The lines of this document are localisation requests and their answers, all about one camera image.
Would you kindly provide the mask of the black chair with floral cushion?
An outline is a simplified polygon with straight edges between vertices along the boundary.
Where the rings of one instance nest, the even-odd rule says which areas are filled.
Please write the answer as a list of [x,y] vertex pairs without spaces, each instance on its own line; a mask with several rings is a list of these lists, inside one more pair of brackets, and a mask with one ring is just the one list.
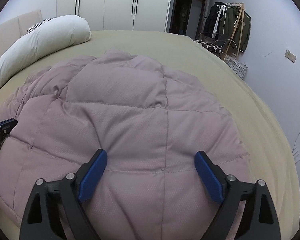
[[198,34],[193,41],[209,52],[221,57],[221,54],[225,52],[232,39],[224,34],[203,32]]

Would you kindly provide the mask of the white wifi router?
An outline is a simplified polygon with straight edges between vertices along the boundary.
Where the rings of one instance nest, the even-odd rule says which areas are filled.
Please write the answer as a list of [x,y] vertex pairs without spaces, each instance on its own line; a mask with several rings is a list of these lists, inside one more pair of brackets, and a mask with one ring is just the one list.
[[300,151],[297,147],[292,150],[294,163],[297,164],[300,161]]

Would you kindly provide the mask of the white grid laundry basket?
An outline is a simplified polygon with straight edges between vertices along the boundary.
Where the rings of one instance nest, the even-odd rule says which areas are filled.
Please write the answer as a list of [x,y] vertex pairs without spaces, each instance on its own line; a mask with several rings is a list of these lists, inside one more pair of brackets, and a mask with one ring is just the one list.
[[248,70],[245,64],[229,56],[226,56],[224,61],[242,80],[245,78]]

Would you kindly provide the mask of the wooden clothes rack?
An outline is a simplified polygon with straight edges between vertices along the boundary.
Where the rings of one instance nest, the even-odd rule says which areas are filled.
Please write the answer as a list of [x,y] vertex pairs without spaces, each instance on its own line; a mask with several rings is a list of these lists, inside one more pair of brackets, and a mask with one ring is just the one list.
[[[244,17],[245,17],[244,3],[226,3],[226,8],[228,7],[233,7],[234,12],[236,11],[237,8],[239,8],[239,13],[238,13],[238,17],[234,18],[234,27],[230,35],[230,38],[226,40],[226,50],[224,51],[224,55],[222,57],[223,60],[225,59],[225,56],[227,55],[232,43],[237,48],[236,59],[239,58],[239,53],[244,53],[244,51],[240,50],[241,43],[242,43],[242,36],[243,36],[243,28],[244,28]],[[234,37],[238,29],[239,29],[239,43],[237,45],[236,42],[234,41]]]

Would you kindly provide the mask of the wall power socket upper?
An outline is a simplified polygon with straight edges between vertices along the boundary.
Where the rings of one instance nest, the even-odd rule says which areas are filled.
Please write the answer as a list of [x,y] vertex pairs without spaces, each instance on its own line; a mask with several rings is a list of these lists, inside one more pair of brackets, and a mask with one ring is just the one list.
[[289,50],[286,50],[285,57],[290,61],[292,61],[293,63],[296,62],[296,56],[293,53],[291,53]]

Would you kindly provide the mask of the mauve hooded down coat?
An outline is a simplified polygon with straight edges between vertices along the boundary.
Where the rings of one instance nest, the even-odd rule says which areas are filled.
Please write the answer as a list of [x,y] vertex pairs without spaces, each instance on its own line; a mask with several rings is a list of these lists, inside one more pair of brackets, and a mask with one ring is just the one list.
[[0,121],[10,118],[0,207],[16,224],[37,179],[59,180],[100,148],[107,166],[84,208],[102,239],[200,239],[218,204],[198,151],[250,181],[231,113],[196,77],[142,55],[110,50],[39,69],[0,106]]

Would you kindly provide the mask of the white hanging garment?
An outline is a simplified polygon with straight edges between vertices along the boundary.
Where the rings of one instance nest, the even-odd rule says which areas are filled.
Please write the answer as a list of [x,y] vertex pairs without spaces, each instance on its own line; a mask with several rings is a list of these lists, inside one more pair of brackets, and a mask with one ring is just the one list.
[[215,22],[215,25],[214,25],[214,28],[213,28],[213,33],[217,33],[218,25],[219,25],[219,20],[223,16],[225,9],[226,9],[226,5],[221,5],[219,7],[219,12],[218,12],[218,15],[217,15],[217,18],[216,18],[216,22]]

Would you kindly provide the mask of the beige upholstered headboard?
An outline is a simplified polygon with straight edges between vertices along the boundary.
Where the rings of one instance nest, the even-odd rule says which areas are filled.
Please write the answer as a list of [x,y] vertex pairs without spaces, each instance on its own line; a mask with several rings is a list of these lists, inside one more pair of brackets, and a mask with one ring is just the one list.
[[41,10],[35,10],[0,24],[0,57],[12,44],[27,34],[27,30],[42,20]]

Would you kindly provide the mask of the white long pillow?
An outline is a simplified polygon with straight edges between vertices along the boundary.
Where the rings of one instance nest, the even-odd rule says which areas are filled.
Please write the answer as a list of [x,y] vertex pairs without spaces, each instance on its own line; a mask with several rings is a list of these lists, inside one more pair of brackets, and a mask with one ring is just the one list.
[[65,15],[47,21],[15,41],[0,57],[0,88],[38,59],[90,39],[91,30],[87,20],[77,15]]

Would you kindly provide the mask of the black hanging garment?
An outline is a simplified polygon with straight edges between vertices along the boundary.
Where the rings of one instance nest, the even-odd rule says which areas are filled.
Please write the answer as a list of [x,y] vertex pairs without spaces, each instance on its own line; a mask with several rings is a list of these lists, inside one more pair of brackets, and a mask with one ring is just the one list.
[[221,5],[226,5],[226,4],[223,2],[215,2],[214,5],[210,8],[209,15],[204,25],[204,33],[206,33],[206,36],[209,38],[215,38],[215,33],[213,33],[213,28],[219,12],[219,7]]

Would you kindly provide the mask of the beige bed sheet mattress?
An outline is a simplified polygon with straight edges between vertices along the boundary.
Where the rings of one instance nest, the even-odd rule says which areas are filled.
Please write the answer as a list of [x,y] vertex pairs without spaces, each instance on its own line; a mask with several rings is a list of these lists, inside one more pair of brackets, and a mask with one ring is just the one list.
[[281,236],[299,229],[300,186],[290,144],[271,109],[221,59],[186,36],[156,31],[93,31],[91,40],[46,56],[15,74],[0,89],[0,105],[35,70],[79,55],[101,56],[110,48],[147,55],[194,75],[230,111],[250,155],[252,177],[264,179],[279,218]]

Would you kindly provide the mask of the black white striped pillow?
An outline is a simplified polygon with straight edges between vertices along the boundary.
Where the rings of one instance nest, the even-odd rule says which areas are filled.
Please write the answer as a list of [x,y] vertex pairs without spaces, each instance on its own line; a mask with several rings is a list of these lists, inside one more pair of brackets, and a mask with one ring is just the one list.
[[31,33],[32,31],[36,30],[37,28],[39,28],[41,25],[43,25],[44,23],[46,22],[49,22],[50,20],[53,20],[53,18],[47,18],[47,19],[44,19],[36,24],[34,24],[33,26],[31,26],[29,29],[27,29],[27,33]]

